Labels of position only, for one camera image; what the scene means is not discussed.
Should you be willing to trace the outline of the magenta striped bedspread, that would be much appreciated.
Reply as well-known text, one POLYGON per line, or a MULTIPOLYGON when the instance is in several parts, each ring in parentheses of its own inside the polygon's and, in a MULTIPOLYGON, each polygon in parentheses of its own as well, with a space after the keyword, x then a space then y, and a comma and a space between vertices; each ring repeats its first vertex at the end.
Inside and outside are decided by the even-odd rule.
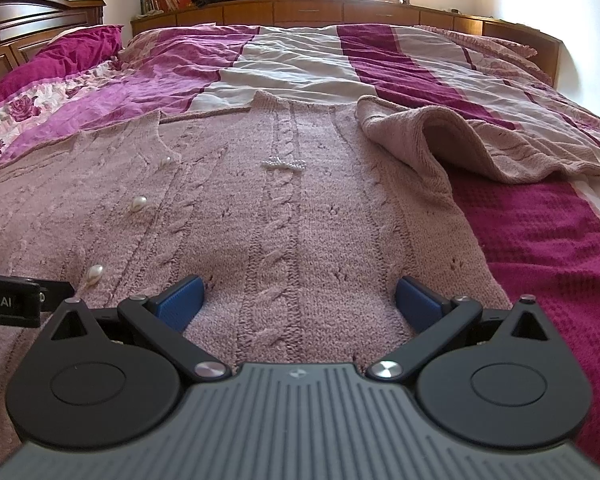
MULTIPOLYGON (((308 104, 374 96, 438 106, 503 128, 562 127, 600 148, 600 118, 548 86, 522 47, 419 26, 204 24, 142 32, 108 61, 0 104, 0 167, 88 126, 220 112, 260 92, 308 104)), ((600 184, 579 192, 600 216, 600 184)))

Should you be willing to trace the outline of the dark wooden headboard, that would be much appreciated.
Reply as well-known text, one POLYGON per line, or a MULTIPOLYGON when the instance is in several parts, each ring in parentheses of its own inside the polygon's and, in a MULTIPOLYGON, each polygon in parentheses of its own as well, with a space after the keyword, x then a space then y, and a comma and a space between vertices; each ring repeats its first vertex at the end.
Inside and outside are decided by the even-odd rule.
POLYGON ((104 22, 104 0, 0 0, 0 80, 60 32, 104 22))

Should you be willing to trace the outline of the long wooden drawer cabinet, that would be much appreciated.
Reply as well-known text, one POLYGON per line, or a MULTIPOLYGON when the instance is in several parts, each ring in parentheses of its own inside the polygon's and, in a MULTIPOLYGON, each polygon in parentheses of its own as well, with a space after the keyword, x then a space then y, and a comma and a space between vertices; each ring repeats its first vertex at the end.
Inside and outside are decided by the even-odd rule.
POLYGON ((536 55, 531 62, 547 74, 551 82, 557 80, 562 45, 560 40, 526 25, 388 0, 235 0, 145 15, 134 18, 131 27, 136 36, 148 29, 204 23, 279 27, 349 23, 432 26, 532 47, 536 55))

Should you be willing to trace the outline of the pink knitted cardigan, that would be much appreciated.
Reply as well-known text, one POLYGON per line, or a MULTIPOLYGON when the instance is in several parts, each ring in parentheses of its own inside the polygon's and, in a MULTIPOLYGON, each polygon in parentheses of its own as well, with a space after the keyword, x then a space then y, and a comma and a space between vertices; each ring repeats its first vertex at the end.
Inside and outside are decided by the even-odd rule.
POLYGON ((532 292, 588 375, 600 463, 600 148, 374 96, 88 126, 0 167, 0 272, 67 281, 93 308, 184 276, 187 336, 230 365, 365 366, 412 331, 404 274, 496 308, 532 292))

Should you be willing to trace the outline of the magenta pillow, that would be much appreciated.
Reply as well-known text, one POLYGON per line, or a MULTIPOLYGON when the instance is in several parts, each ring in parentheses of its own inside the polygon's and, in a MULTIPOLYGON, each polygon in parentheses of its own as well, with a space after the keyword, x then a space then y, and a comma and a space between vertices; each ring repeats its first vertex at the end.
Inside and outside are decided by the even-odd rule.
POLYGON ((0 104, 32 84, 64 79, 108 61, 123 46, 122 25, 97 25, 68 32, 39 50, 0 81, 0 104))

